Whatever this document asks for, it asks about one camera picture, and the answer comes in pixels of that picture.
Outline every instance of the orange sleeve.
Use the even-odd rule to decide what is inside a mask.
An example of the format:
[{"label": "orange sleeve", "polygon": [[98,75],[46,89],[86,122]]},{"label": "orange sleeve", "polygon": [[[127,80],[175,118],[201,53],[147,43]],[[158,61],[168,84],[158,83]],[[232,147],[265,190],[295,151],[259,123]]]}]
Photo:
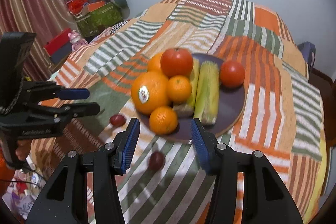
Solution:
[{"label": "orange sleeve", "polygon": [[[15,170],[10,170],[7,168],[5,159],[3,158],[2,151],[0,148],[0,179],[12,180],[14,173],[15,173]],[[6,192],[9,184],[10,182],[0,181],[0,198]]]}]

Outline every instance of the corn cob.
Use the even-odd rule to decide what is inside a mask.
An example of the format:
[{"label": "corn cob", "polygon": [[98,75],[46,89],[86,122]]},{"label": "corn cob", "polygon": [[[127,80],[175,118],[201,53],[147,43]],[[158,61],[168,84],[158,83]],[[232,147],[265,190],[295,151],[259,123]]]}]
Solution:
[{"label": "corn cob", "polygon": [[205,61],[199,70],[194,118],[203,125],[215,124],[219,105],[218,65]]},{"label": "corn cob", "polygon": [[200,62],[196,58],[194,58],[193,61],[194,61],[194,67],[189,77],[190,84],[192,87],[192,93],[188,98],[187,102],[173,106],[173,110],[175,110],[177,116],[180,118],[192,116],[195,109],[197,83],[200,73]]}]

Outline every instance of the red curtain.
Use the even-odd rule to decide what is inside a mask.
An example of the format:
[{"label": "red curtain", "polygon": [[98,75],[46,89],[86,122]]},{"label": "red curtain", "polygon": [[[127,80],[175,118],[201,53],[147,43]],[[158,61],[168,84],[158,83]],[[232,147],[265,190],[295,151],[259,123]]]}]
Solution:
[{"label": "red curtain", "polygon": [[0,35],[9,31],[35,32],[31,55],[24,73],[33,80],[50,76],[50,61],[43,46],[66,28],[77,25],[66,7],[67,0],[0,0]]}]

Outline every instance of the bedspread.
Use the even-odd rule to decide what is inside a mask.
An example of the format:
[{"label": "bedspread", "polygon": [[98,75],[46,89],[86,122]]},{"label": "bedspread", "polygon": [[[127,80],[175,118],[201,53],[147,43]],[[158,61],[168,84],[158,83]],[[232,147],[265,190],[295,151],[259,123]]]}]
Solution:
[{"label": "bedspread", "polygon": [[[139,117],[130,98],[132,82],[147,70],[152,56],[172,47],[244,65],[245,110],[218,139],[236,151],[263,151],[307,223],[317,210],[326,168],[320,92],[308,83],[307,64],[279,15],[245,0],[163,0],[116,33],[73,52],[57,83],[88,88],[86,101],[98,102],[103,111],[74,119],[63,137],[34,141],[35,162],[50,175],[69,150],[84,153],[113,140],[127,124],[111,128],[109,117],[118,112],[128,121]],[[166,155],[165,166],[156,173],[147,170],[153,150]],[[243,176],[238,179],[236,223],[243,204]],[[92,178],[88,181],[92,221]],[[126,223],[202,223],[214,177],[200,169],[192,145],[168,142],[141,122],[132,166],[117,184]]]}]

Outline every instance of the wooden floor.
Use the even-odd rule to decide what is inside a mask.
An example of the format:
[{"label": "wooden floor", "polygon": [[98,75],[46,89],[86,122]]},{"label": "wooden floor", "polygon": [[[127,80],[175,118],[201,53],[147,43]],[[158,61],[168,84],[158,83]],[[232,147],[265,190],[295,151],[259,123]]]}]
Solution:
[{"label": "wooden floor", "polygon": [[314,72],[310,75],[309,83],[317,87],[321,92],[324,105],[324,126],[327,147],[336,145],[336,96],[333,95],[333,88],[327,80],[316,75]]}]

